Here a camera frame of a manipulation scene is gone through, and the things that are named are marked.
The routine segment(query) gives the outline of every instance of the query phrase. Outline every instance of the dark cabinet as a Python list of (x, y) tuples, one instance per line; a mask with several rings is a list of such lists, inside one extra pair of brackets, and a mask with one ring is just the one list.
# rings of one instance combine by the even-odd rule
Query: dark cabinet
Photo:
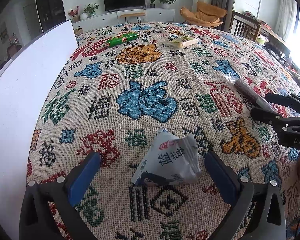
[(35, 0), (42, 31), (66, 21), (62, 0)]

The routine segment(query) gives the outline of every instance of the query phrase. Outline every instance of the white vase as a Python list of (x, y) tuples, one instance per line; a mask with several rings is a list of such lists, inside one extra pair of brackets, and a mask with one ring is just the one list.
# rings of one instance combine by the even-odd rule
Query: white vase
[(85, 20), (87, 18), (88, 18), (88, 14), (87, 13), (80, 14), (80, 20)]
[(169, 9), (169, 8), (170, 8), (170, 4), (164, 3), (164, 4), (162, 5), (162, 8), (164, 8), (164, 9)]

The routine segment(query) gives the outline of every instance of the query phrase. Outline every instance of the cardboard box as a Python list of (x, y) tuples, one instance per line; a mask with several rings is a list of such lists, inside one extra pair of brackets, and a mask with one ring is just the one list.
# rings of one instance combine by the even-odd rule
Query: cardboard box
[(81, 34), (81, 33), (83, 33), (82, 28), (78, 28), (78, 29), (75, 29), (75, 30), (74, 30), (74, 35), (79, 35), (79, 34)]

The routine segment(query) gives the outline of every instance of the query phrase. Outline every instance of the green sausage package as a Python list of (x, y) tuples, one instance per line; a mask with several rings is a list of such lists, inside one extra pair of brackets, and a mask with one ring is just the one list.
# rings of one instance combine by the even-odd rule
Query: green sausage package
[(117, 36), (117, 37), (114, 37), (114, 38), (111, 38), (111, 39), (107, 40), (106, 41), (106, 47), (111, 48), (111, 47), (120, 45), (120, 44), (122, 44), (124, 42), (127, 42), (127, 41), (136, 40), (138, 37), (139, 37), (139, 34), (136, 33), (136, 32), (125, 33), (125, 34), (122, 34), (120, 36)]

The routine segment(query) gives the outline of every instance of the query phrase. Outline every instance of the white cabinet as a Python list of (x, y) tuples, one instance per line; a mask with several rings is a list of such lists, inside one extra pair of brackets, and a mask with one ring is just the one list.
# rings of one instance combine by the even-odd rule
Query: white cabinet
[(76, 22), (76, 23), (73, 23), (72, 24), (72, 27), (73, 29), (78, 29), (78, 28), (82, 28), (82, 30), (84, 32), (87, 32), (89, 30), (92, 29), (92, 26), (91, 26), (91, 21), (89, 21), (89, 19), (86, 19), (86, 20), (83, 20), (83, 21), (80, 21), (80, 22)]
[[(144, 12), (146, 16), (141, 16), (141, 22), (174, 22), (174, 9), (136, 9), (119, 12), (111, 12), (101, 15), (92, 16), (88, 19), (73, 23), (73, 29), (82, 28), (84, 32), (102, 28), (105, 26), (115, 26), (119, 23), (125, 23), (124, 18), (120, 18), (123, 14), (132, 14)], [(133, 17), (129, 22), (137, 22)]]
[(174, 9), (146, 9), (147, 22), (173, 22)]
[(91, 30), (101, 28), (104, 26), (114, 26), (118, 24), (117, 13), (102, 14), (90, 18)]

